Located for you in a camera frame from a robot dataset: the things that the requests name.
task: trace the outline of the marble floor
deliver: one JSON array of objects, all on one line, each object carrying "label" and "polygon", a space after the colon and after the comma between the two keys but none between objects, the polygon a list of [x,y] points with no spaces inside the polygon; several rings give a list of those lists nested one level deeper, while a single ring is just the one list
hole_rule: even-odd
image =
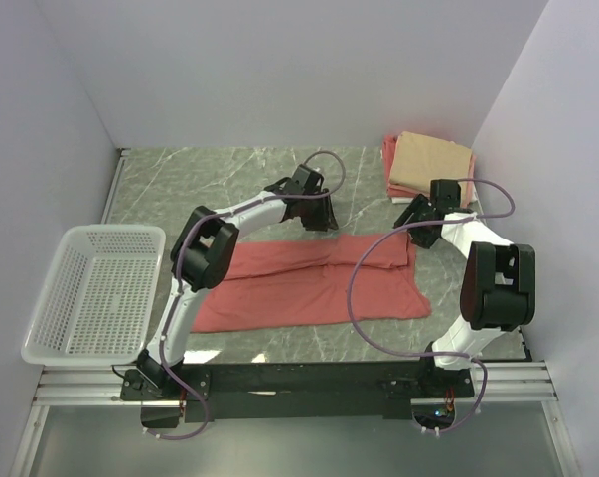
[{"label": "marble floor", "polygon": [[[292,175],[297,164],[317,148],[179,148],[130,149],[108,221],[145,224],[167,234],[165,259],[153,305],[149,337],[153,336],[169,294],[171,262],[168,254],[191,211],[199,205],[222,208],[246,200],[278,179]],[[345,161],[347,180],[332,198],[340,229],[311,233],[299,221],[260,230],[245,240],[322,239],[334,234],[387,232],[403,211],[385,194],[379,148],[333,148]],[[326,187],[340,177],[331,157],[311,162],[326,177]],[[423,351],[443,335],[459,314],[458,300],[466,260],[440,240],[432,249],[418,249],[415,279],[429,298],[432,314],[414,320],[372,320],[367,332],[385,346]],[[367,345],[350,324],[300,326],[253,331],[192,334],[188,349],[201,360],[244,363],[387,360]],[[509,333],[484,352],[486,359],[525,359],[522,334]]]}]

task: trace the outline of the cable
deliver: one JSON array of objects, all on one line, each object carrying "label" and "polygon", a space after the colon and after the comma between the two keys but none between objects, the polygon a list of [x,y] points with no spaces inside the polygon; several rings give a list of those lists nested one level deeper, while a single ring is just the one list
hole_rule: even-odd
[{"label": "cable", "polygon": [[113,371],[113,373],[115,375],[117,375],[119,378],[122,378],[123,380],[126,380],[126,378],[124,377],[124,375],[120,374],[119,372],[116,371],[116,367],[114,365],[111,365],[111,370]]},{"label": "cable", "polygon": [[516,203],[515,203],[513,197],[511,197],[511,194],[509,194],[509,192],[507,192],[502,186],[500,186],[492,181],[485,180],[485,179],[468,178],[468,179],[459,179],[459,181],[460,182],[465,182],[465,181],[480,182],[480,183],[488,184],[490,186],[495,187],[500,192],[502,192],[505,195],[505,197],[507,197],[507,199],[509,200],[509,204],[510,204],[509,210],[507,212],[501,213],[501,214],[488,214],[488,215],[480,214],[477,216],[468,216],[468,217],[465,217],[464,219],[416,222],[416,223],[412,223],[412,224],[405,224],[396,229],[393,229],[392,231],[388,232],[387,234],[385,234],[384,236],[379,238],[377,241],[375,241],[372,245],[370,245],[370,247],[361,256],[361,258],[355,265],[354,269],[352,270],[352,275],[350,275],[350,282],[348,283],[348,291],[347,291],[347,296],[346,296],[346,303],[348,306],[348,316],[350,317],[352,326],[357,331],[357,333],[359,333],[361,338],[363,338],[368,344],[370,344],[372,347],[378,349],[379,351],[383,351],[384,353],[386,353],[388,355],[398,356],[400,358],[433,358],[436,356],[452,356],[452,357],[456,357],[456,358],[464,358],[466,360],[470,360],[472,363],[474,363],[474,364],[478,365],[480,368],[482,368],[482,373],[483,373],[482,384],[480,387],[480,392],[478,393],[478,396],[476,397],[476,401],[474,402],[474,405],[471,407],[469,412],[467,412],[467,414],[463,418],[461,418],[458,422],[455,422],[453,425],[451,425],[450,427],[447,427],[446,429],[439,430],[439,432],[441,432],[441,433],[448,432],[450,430],[454,430],[454,429],[460,427],[462,424],[464,424],[467,420],[469,420],[476,413],[478,406],[480,405],[483,397],[485,396],[485,390],[487,388],[487,379],[489,378],[489,371],[487,370],[487,367],[484,365],[484,363],[482,361],[480,361],[476,358],[472,358],[467,353],[459,353],[459,352],[451,352],[451,351],[430,351],[430,352],[423,352],[423,353],[396,351],[396,350],[391,350],[390,348],[387,348],[387,347],[381,345],[380,343],[377,343],[372,338],[370,338],[370,336],[368,336],[365,331],[363,331],[361,329],[361,325],[359,324],[359,321],[357,320],[357,317],[355,316],[354,311],[353,311],[352,290],[353,290],[353,286],[354,286],[357,274],[359,273],[361,266],[363,265],[364,261],[366,261],[366,259],[370,255],[370,253],[372,253],[374,251],[374,249],[377,248],[381,243],[383,243],[384,241],[386,241],[387,239],[389,239],[391,236],[393,236],[395,234],[398,234],[401,232],[406,232],[407,230],[413,229],[416,227],[444,226],[444,225],[448,225],[448,224],[466,224],[468,222],[474,221],[475,219],[495,219],[495,218],[499,219],[499,218],[503,218],[503,217],[508,217],[515,211]]},{"label": "cable", "polygon": [[[325,192],[323,194],[315,194],[315,195],[268,196],[263,199],[263,202],[270,202],[270,201],[282,200],[282,199],[302,199],[302,200],[303,199],[311,199],[311,200],[312,199],[323,199],[324,197],[331,196],[332,194],[337,192],[339,189],[341,189],[341,186],[343,185],[344,181],[346,180],[346,165],[344,164],[341,157],[339,157],[336,153],[334,153],[332,151],[326,151],[326,150],[313,152],[304,161],[304,164],[308,164],[308,162],[310,162],[312,159],[314,159],[315,157],[317,157],[318,155],[321,155],[321,154],[326,154],[326,155],[330,155],[330,156],[334,157],[337,160],[337,162],[339,163],[339,165],[341,166],[341,179],[339,180],[337,185],[335,185],[335,187],[332,188],[332,190]],[[148,432],[157,438],[161,438],[161,439],[165,439],[165,440],[185,440],[190,437],[195,437],[196,435],[201,434],[204,431],[204,429],[207,427],[207,425],[209,425],[209,422],[211,421],[211,410],[209,408],[209,404],[204,400],[204,398],[200,395],[200,393],[198,393],[196,390],[194,390],[192,387],[190,387],[186,382],[181,380],[178,377],[178,375],[176,375],[173,372],[173,370],[167,363],[167,359],[166,359],[166,355],[165,355],[165,342],[167,340],[167,332],[169,330],[169,327],[171,326],[171,321],[173,321],[173,316],[175,314],[175,310],[178,307],[178,303],[180,303],[180,298],[184,294],[184,281],[182,280],[182,264],[184,262],[183,251],[189,248],[189,246],[191,245],[191,242],[193,241],[193,238],[196,236],[196,234],[198,233],[198,230],[200,229],[200,227],[202,226],[202,224],[204,222],[207,222],[207,221],[210,221],[213,219],[222,218],[222,217],[234,216],[235,214],[240,214],[256,205],[261,204],[261,202],[262,202],[261,200],[252,201],[252,202],[249,202],[248,204],[244,204],[241,207],[233,209],[230,212],[226,212],[226,213],[222,213],[222,214],[211,214],[211,215],[202,217],[199,221],[197,221],[191,227],[191,229],[189,230],[189,233],[187,234],[184,241],[182,242],[182,247],[180,248],[180,252],[178,253],[178,258],[176,261],[176,273],[175,273],[176,279],[178,280],[178,295],[176,295],[176,297],[174,298],[174,300],[171,304],[171,308],[169,309],[167,319],[165,320],[164,327],[162,328],[162,332],[161,332],[162,335],[160,336],[160,346],[158,347],[158,350],[160,353],[160,362],[161,362],[164,370],[167,372],[167,374],[176,383],[178,383],[183,389],[185,389],[187,391],[187,393],[191,394],[196,400],[198,400],[202,404],[202,407],[204,409],[204,420],[203,420],[202,424],[200,424],[200,427],[198,427],[196,430],[189,432],[188,434],[182,434],[182,435],[169,435],[169,434],[163,435],[163,434],[156,432],[153,429],[148,429]]]},{"label": "cable", "polygon": [[475,182],[476,184],[487,184],[488,186],[494,187],[498,189],[509,201],[509,209],[506,212],[502,212],[499,214],[479,214],[476,217],[478,219],[503,219],[505,217],[510,216],[513,212],[516,211],[516,201],[511,197],[511,194],[502,187],[500,184],[496,184],[493,181],[489,181],[487,179],[476,179],[475,177],[466,177],[464,179],[457,179],[458,182]]}]

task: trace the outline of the beige towel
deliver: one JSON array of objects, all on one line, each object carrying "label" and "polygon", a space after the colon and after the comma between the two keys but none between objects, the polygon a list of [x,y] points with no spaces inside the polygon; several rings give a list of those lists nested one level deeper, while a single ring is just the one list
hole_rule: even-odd
[{"label": "beige towel", "polygon": [[389,183],[429,193],[432,179],[469,177],[472,151],[453,142],[403,132],[398,136]]}]

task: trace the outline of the robotic arm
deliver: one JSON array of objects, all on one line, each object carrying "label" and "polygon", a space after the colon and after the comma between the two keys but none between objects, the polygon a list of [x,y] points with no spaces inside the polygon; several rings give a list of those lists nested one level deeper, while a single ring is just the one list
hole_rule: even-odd
[{"label": "robotic arm", "polygon": [[[324,177],[318,170],[301,164],[292,177],[285,177],[271,184],[255,197],[236,206],[217,211],[206,207],[193,210],[171,251],[174,276],[171,279],[171,292],[165,312],[156,334],[138,358],[138,369],[143,375],[157,387],[166,380],[160,366],[162,341],[166,361],[164,364],[174,367],[182,362],[187,338],[196,315],[211,289],[225,278],[237,239],[293,218],[300,218],[308,231],[325,232],[339,227],[329,196],[321,199],[296,198],[324,195],[328,189],[322,187],[323,182]],[[220,216],[222,219],[217,217],[205,220],[191,244],[182,251],[189,231],[197,222],[208,216]],[[182,290],[175,276],[178,255],[181,252],[185,254],[182,266],[182,278],[185,283]],[[171,321],[166,329],[165,325],[170,316]]]},{"label": "robotic arm", "polygon": [[[457,181],[431,182],[430,199],[417,196],[395,222],[457,221],[474,214],[460,208]],[[467,267],[460,293],[461,315],[449,330],[432,343],[431,351],[477,356],[489,343],[520,325],[530,323],[535,311],[535,252],[529,245],[512,244],[480,220],[463,224],[410,229],[413,243],[430,248],[442,237],[465,258]],[[461,370],[466,360],[436,356],[435,366]]]}]

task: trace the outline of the stack of folded towels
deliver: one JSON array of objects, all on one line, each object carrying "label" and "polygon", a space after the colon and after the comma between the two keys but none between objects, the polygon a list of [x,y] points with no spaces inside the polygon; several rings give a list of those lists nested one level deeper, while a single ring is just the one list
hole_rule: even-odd
[{"label": "stack of folded towels", "polygon": [[[382,144],[382,161],[387,181],[387,195],[395,203],[410,202],[418,194],[429,196],[433,179],[474,177],[471,149],[435,137],[403,132],[386,136]],[[461,184],[461,205],[476,200],[472,182]]]}]

